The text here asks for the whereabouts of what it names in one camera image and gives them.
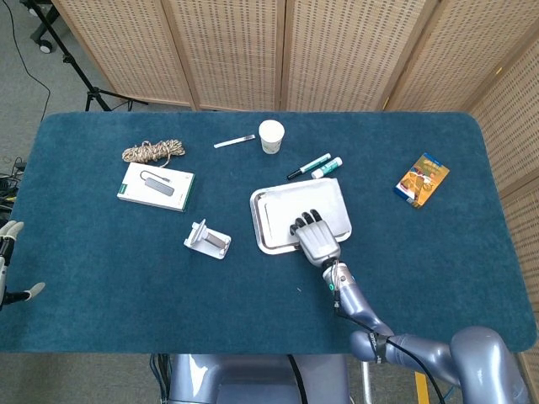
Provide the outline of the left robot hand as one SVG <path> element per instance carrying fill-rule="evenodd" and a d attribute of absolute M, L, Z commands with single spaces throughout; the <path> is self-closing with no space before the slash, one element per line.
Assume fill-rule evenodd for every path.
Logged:
<path fill-rule="evenodd" d="M 45 283 L 39 282 L 29 290 L 18 292 L 9 292 L 7 290 L 8 267 L 13 256 L 18 234 L 23 228 L 24 223 L 22 221 L 8 221 L 1 227 L 1 308 L 13 303 L 32 300 L 45 288 Z"/>

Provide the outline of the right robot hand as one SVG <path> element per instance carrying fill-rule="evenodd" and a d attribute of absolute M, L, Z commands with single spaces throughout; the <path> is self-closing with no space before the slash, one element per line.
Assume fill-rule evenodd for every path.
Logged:
<path fill-rule="evenodd" d="M 298 238 L 301 250 L 315 267 L 326 269 L 339 260 L 340 245 L 317 210 L 302 212 L 290 225 L 289 233 Z"/>

